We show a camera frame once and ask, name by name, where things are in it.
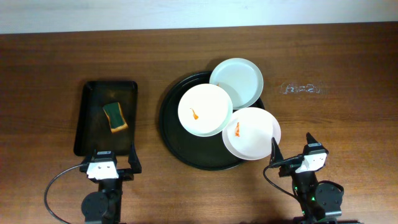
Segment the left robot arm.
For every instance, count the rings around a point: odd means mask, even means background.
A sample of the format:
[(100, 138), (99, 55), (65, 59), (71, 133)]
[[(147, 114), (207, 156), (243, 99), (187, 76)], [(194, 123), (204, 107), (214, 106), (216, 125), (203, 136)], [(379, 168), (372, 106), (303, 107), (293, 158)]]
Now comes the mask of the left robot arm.
[(134, 143), (129, 147), (129, 168), (118, 169), (113, 151), (94, 151), (82, 161), (80, 171), (98, 184), (98, 190), (88, 194), (81, 203), (85, 223), (119, 223), (123, 183), (134, 180), (135, 174), (142, 172)]

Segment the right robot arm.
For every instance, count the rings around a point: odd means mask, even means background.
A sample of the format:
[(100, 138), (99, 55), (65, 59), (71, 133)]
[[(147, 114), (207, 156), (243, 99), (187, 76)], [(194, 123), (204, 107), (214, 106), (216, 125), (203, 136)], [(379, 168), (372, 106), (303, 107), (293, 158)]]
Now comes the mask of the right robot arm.
[(278, 168), (280, 177), (291, 177), (293, 192), (280, 188), (269, 178), (266, 180), (300, 204), (302, 216), (295, 217), (294, 223), (337, 223), (337, 218), (342, 214), (344, 188), (329, 180), (317, 180), (316, 172), (325, 166), (329, 152), (310, 133), (306, 134), (306, 140), (301, 154), (285, 159), (276, 140), (272, 138), (270, 162), (264, 168), (264, 171)]

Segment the green yellow sponge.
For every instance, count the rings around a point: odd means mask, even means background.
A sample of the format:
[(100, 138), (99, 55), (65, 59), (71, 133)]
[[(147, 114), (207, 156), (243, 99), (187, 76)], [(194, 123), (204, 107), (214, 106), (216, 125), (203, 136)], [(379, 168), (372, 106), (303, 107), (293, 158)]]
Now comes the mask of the green yellow sponge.
[(121, 105), (118, 102), (103, 106), (103, 111), (108, 119), (109, 127), (112, 133), (116, 133), (128, 128), (124, 118)]

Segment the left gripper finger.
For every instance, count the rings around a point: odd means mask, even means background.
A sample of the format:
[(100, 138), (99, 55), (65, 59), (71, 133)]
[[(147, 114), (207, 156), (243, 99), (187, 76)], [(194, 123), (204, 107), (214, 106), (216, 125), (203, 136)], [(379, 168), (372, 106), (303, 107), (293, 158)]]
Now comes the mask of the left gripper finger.
[(95, 155), (95, 151), (89, 152), (85, 158), (82, 160), (81, 164), (83, 165), (89, 165), (93, 156)]
[(131, 147), (129, 150), (128, 163), (130, 164), (130, 167), (132, 170), (141, 170), (141, 163), (137, 156), (134, 142), (131, 143)]

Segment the white pink plate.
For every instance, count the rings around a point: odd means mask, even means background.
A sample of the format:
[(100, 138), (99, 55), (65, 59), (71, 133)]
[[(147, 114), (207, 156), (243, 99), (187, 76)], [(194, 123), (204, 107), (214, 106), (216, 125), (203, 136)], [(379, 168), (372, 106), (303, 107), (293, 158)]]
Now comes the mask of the white pink plate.
[(222, 131), (222, 139), (232, 155), (244, 160), (259, 160), (271, 154), (272, 140), (281, 139), (276, 118), (261, 108), (248, 107), (235, 111)]

